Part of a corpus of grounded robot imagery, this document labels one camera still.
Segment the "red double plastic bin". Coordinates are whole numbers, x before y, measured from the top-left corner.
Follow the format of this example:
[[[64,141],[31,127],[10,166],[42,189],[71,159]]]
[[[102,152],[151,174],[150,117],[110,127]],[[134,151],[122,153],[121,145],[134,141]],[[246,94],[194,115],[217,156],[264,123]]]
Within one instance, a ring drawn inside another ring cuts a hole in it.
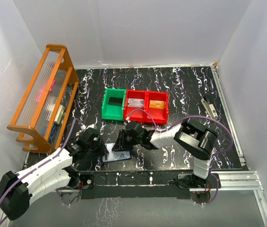
[[[129,107],[127,100],[129,98],[144,99],[144,106],[142,108]],[[165,109],[149,108],[150,100],[163,100],[166,102]],[[158,91],[143,91],[143,90],[127,90],[124,105],[124,119],[127,117],[131,121],[141,123],[166,124],[169,117],[169,95],[166,92]]]

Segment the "green plastic bin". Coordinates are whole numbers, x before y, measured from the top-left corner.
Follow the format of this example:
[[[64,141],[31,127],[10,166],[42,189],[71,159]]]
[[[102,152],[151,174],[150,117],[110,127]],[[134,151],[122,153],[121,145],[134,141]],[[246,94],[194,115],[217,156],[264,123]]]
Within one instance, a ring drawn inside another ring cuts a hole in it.
[[[101,107],[102,120],[122,121],[126,89],[107,88]]]

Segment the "dark grey credit card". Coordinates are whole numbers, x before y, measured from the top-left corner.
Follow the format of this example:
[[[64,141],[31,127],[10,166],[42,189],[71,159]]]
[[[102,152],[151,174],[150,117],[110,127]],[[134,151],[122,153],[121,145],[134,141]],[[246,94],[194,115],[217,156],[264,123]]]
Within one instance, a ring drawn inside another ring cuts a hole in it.
[[[108,99],[108,105],[122,106],[123,100],[124,99],[122,97],[110,97]]]

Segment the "black silver stapler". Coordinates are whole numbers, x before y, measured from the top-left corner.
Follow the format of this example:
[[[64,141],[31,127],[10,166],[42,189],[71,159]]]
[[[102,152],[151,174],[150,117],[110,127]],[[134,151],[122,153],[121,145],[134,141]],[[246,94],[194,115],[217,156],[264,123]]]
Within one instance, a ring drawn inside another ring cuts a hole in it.
[[[201,98],[201,103],[203,105],[203,107],[205,108],[206,112],[208,113],[208,115],[212,118],[217,120],[218,119],[218,114],[217,111],[215,109],[214,103],[211,100],[210,96],[203,96]]]

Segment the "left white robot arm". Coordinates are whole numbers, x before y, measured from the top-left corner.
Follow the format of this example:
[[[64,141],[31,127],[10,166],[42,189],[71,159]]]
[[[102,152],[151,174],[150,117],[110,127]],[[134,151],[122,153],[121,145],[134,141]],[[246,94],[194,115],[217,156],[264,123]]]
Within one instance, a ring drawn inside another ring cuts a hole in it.
[[[0,210],[5,218],[16,220],[29,206],[63,188],[79,186],[80,172],[89,170],[93,160],[108,153],[100,132],[87,128],[54,153],[17,173],[6,172],[0,180]]]

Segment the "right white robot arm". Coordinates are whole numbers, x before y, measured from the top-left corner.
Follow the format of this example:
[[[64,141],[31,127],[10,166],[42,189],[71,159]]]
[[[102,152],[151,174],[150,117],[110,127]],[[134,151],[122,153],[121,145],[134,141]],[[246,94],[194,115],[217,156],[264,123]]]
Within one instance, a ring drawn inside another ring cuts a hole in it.
[[[189,118],[165,130],[147,130],[136,121],[129,122],[120,130],[112,151],[131,151],[135,145],[147,150],[177,145],[194,157],[193,175],[205,180],[209,176],[212,151],[217,134],[210,128]]]

